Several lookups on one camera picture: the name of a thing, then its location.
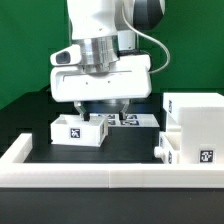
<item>white block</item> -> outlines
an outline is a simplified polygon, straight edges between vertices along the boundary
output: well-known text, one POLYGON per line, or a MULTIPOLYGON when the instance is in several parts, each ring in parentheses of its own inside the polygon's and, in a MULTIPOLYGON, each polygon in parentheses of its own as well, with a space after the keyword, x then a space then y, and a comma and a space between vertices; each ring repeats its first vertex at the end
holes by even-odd
POLYGON ((90 117, 90 121, 83 121, 79 115, 60 115, 51 124, 52 144, 99 147, 107 135, 105 117, 90 117))

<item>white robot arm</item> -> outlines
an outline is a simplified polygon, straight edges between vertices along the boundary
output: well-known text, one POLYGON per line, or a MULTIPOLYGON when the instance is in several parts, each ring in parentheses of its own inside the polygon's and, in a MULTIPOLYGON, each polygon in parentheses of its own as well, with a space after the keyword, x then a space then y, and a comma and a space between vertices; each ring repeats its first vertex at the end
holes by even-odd
POLYGON ((51 56, 54 99, 147 97, 150 58, 133 55, 136 34, 128 24, 136 29, 153 28, 164 14, 164 0, 67 0, 67 4, 72 45, 51 56))

